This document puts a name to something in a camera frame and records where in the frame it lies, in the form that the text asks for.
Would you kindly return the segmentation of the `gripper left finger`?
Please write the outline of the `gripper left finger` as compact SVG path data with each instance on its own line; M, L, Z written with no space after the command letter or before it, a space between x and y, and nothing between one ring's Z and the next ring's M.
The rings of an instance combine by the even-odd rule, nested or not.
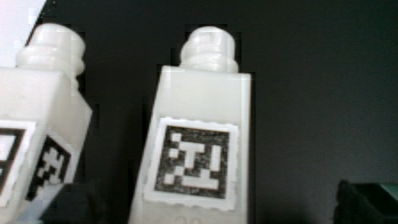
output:
M93 184L66 184L41 215L43 224L109 224L107 203Z

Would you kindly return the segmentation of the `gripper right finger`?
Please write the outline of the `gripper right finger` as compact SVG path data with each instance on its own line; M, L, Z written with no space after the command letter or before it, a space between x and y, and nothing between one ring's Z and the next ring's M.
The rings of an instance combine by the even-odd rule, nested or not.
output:
M398 224L398 183L338 184L334 224Z

